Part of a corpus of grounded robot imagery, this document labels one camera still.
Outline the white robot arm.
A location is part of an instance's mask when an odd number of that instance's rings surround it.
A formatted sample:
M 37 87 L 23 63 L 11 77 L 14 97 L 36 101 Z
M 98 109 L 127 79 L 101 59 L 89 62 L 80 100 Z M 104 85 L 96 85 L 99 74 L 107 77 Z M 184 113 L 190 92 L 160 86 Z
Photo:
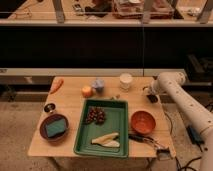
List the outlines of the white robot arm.
M 205 142 L 199 171 L 213 171 L 213 114 L 182 88 L 185 81 L 182 72 L 162 72 L 143 88 L 143 92 L 170 96 Z

